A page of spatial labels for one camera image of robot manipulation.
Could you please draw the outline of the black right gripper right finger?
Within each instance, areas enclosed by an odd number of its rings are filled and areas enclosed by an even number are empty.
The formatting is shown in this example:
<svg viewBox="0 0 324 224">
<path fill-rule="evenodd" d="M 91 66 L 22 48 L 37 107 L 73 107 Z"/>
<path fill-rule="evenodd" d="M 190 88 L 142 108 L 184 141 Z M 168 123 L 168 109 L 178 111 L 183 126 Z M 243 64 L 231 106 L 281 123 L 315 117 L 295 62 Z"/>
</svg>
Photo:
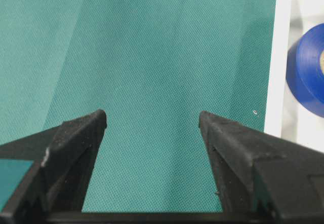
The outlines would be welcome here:
<svg viewBox="0 0 324 224">
<path fill-rule="evenodd" d="M 207 111 L 198 126 L 225 212 L 323 223 L 323 153 Z"/>
</svg>

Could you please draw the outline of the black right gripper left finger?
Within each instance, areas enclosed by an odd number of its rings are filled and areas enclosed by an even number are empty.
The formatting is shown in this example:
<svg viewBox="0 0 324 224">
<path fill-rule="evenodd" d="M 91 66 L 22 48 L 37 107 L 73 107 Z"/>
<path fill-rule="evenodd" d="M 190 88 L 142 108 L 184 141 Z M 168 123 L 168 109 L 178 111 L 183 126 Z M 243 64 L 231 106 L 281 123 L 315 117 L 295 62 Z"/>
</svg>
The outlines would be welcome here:
<svg viewBox="0 0 324 224">
<path fill-rule="evenodd" d="M 82 210 L 107 127 L 99 109 L 1 145 L 1 223 Z"/>
</svg>

